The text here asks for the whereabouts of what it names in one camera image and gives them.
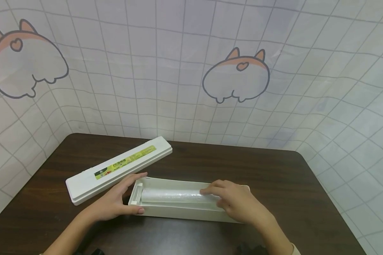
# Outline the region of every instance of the grid pattern backdrop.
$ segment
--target grid pattern backdrop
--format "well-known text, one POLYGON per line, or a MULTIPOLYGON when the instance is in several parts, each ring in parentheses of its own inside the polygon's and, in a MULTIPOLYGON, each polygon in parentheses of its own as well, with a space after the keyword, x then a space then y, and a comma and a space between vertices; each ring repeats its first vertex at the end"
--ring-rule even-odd
POLYGON ((383 255, 383 0, 0 0, 1 32, 20 19, 69 73, 0 92, 0 212, 75 132, 293 150, 383 255), (218 104, 202 79, 234 47, 269 86, 218 104))

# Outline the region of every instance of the heart shape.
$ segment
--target heart shape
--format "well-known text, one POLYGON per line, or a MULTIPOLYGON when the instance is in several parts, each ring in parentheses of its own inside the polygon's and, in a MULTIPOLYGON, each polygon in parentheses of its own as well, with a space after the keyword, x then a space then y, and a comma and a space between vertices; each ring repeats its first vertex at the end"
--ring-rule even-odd
POLYGON ((10 42, 10 48, 15 52, 20 52, 20 50, 23 48, 23 41, 20 38, 15 38, 10 42))
POLYGON ((241 71, 247 69, 247 67, 248 67, 249 64, 250 64, 250 63, 248 63, 248 62, 241 62, 241 63, 239 63, 239 64, 237 65, 237 70, 241 72, 241 71))

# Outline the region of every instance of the wooden table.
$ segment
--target wooden table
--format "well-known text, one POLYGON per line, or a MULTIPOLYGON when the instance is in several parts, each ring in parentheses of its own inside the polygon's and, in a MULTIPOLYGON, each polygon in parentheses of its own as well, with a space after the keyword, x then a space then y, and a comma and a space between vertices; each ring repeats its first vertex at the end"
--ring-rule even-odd
MULTIPOLYGON (((146 142, 102 135, 69 135, 0 214, 0 255, 34 255, 84 207, 74 206, 65 180, 146 142)), ((149 176, 249 185, 302 255, 364 254, 302 156, 294 151, 169 142, 173 153, 144 169, 149 176)), ((106 255, 234 254, 261 238, 251 226, 155 217, 119 217, 87 249, 106 255)))

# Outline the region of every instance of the yellow label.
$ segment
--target yellow label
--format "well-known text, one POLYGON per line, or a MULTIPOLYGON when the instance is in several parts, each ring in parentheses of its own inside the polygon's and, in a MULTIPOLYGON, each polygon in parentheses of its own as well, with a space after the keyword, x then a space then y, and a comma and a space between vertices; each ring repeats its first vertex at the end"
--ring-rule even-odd
POLYGON ((110 166, 108 167, 105 167, 104 169, 96 172, 94 175, 95 175, 95 178, 97 180, 101 179, 102 177, 110 174, 111 172, 115 172, 116 170, 118 169, 121 169, 122 167, 126 166, 127 164, 130 164, 132 163, 133 161, 135 161, 136 159, 140 159, 141 157, 151 153, 152 151, 155 151, 156 150, 156 147, 154 147, 153 145, 147 147, 146 149, 143 149, 125 159, 122 159, 121 161, 118 161, 114 164, 111 164, 110 166))

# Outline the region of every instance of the white plastic box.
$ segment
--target white plastic box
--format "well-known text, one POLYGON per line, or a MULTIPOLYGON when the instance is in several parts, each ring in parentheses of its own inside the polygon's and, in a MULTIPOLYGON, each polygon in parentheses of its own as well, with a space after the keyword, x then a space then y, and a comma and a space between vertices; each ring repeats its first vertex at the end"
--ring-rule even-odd
POLYGON ((79 205, 170 153, 172 146, 160 136, 80 172, 65 181, 71 201, 79 205))
POLYGON ((145 177, 135 182, 128 204, 143 207, 145 213, 142 216, 238 223, 230 218, 223 209, 218 208, 216 201, 211 203, 162 203, 144 202, 141 199, 142 191, 145 188, 198 191, 202 188, 207 188, 208 185, 209 183, 204 182, 186 182, 145 177))

